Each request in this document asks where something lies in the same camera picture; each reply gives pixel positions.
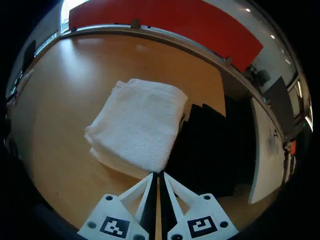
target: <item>black cloth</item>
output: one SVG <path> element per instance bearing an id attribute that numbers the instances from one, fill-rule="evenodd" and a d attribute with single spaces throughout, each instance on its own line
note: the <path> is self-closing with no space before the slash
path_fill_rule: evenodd
<path id="1" fill-rule="evenodd" d="M 193 104 L 165 172 L 197 194 L 232 195 L 236 186 L 234 146 L 226 118 L 208 105 Z"/>

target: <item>red panel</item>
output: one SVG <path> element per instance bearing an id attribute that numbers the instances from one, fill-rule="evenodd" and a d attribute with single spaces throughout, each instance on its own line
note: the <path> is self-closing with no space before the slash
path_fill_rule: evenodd
<path id="1" fill-rule="evenodd" d="M 90 0 L 70 11 L 69 26 L 130 24 L 134 18 L 190 38 L 224 58 L 232 56 L 241 72 L 263 48 L 237 20 L 201 0 Z"/>

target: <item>white wall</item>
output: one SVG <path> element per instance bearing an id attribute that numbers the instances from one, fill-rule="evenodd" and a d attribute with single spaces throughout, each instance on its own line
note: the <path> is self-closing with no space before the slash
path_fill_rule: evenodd
<path id="1" fill-rule="evenodd" d="M 41 46 L 52 34 L 60 30 L 60 18 L 61 18 L 61 8 L 63 1 L 60 1 L 50 12 L 44 16 L 44 18 L 38 23 L 34 30 L 29 35 L 28 39 L 24 43 L 22 49 L 20 50 L 16 61 L 11 70 L 11 74 L 7 85 L 7 95 L 16 80 L 19 72 L 22 70 L 24 51 L 27 49 L 29 44 L 36 40 L 36 49 Z"/>
<path id="2" fill-rule="evenodd" d="M 252 62 L 257 70 L 265 69 L 271 77 L 269 82 L 261 88 L 263 93 L 281 76 L 286 85 L 291 82 L 295 73 L 295 67 L 288 51 L 276 35 L 273 27 L 252 5 L 241 0 L 205 0 L 205 2 L 235 18 L 263 45 L 263 49 Z"/>

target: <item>white towel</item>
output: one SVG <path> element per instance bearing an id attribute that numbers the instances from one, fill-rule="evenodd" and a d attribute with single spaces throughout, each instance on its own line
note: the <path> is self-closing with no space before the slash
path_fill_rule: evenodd
<path id="1" fill-rule="evenodd" d="M 140 171 L 139 178 L 148 171 L 160 172 L 178 133 L 186 101 L 181 90 L 167 84 L 139 79 L 117 82 L 100 114 L 86 128 L 91 153 L 123 173 Z"/>

